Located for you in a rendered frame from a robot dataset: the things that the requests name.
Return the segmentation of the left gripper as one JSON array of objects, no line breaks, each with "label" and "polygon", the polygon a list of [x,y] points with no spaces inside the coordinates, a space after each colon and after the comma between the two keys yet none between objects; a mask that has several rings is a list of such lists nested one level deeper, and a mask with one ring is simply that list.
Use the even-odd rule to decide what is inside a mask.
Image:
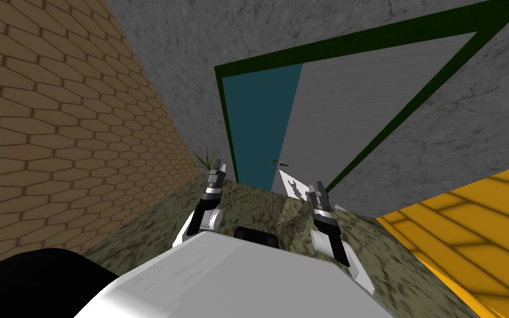
[{"label": "left gripper", "polygon": [[220,161],[216,161],[208,177],[207,188],[221,189],[226,177],[226,164],[222,164],[220,167]]}]

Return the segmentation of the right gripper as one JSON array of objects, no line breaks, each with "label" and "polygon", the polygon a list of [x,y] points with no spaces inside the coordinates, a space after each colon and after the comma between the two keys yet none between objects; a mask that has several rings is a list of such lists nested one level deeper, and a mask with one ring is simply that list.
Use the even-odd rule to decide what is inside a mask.
[{"label": "right gripper", "polygon": [[316,186],[309,185],[308,198],[312,203],[313,209],[330,212],[329,196],[321,181],[316,181]]}]

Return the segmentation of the green potted plant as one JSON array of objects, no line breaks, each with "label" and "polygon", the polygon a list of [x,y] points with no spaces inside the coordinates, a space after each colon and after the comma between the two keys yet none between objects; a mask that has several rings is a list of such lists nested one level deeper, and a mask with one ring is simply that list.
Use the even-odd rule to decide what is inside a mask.
[{"label": "green potted plant", "polygon": [[194,158],[194,166],[203,170],[203,172],[209,172],[212,169],[215,159],[219,152],[217,150],[210,151],[208,148],[205,149],[204,154],[192,152]]}]

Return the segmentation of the teal door leaf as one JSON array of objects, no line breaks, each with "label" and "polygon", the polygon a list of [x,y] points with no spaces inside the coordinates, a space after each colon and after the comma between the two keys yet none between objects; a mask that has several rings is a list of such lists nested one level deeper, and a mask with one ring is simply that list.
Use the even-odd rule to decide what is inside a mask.
[{"label": "teal door leaf", "polygon": [[238,181],[271,191],[302,65],[224,77]]}]

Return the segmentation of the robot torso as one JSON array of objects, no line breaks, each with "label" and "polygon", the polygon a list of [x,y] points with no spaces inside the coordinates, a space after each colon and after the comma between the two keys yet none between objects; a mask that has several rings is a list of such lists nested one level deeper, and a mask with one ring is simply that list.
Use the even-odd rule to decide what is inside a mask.
[{"label": "robot torso", "polygon": [[396,318],[331,262],[202,232],[123,274],[75,318]]}]

